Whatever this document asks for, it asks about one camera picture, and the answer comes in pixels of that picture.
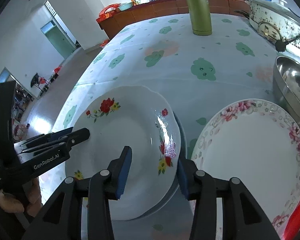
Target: green thermos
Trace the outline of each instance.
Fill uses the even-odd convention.
[[[208,0],[187,0],[193,33],[200,36],[212,34]]]

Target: window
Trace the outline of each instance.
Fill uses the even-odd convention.
[[[0,74],[0,83],[6,82],[10,76],[11,76],[10,72],[6,68],[4,68]]]
[[[56,24],[53,21],[48,22],[45,26],[41,28],[42,32],[46,34],[48,31],[50,31]]]
[[[48,0],[46,1],[45,5],[48,8],[48,10],[51,12],[52,16],[55,16],[57,14]]]

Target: door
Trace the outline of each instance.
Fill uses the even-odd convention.
[[[57,26],[53,26],[45,35],[64,59],[68,58],[74,52],[74,47]]]

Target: tablecloth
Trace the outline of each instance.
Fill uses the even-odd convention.
[[[81,76],[52,131],[73,126],[89,104],[110,89],[144,85],[163,95],[179,117],[190,155],[205,124],[224,106],[246,98],[276,102],[272,68],[279,53],[274,46],[245,18],[211,14],[211,21],[210,36],[192,33],[189,14],[125,27]],[[40,177],[43,201],[64,178],[64,163]],[[189,239],[192,219],[188,201],[178,190],[168,204],[147,218],[114,221],[114,236],[118,240]]]

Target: rice cooker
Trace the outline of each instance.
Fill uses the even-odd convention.
[[[263,37],[275,44],[279,39],[286,41],[300,34],[300,19],[280,3],[266,0],[248,0],[250,24]],[[286,47],[287,51],[300,57],[300,38]]]

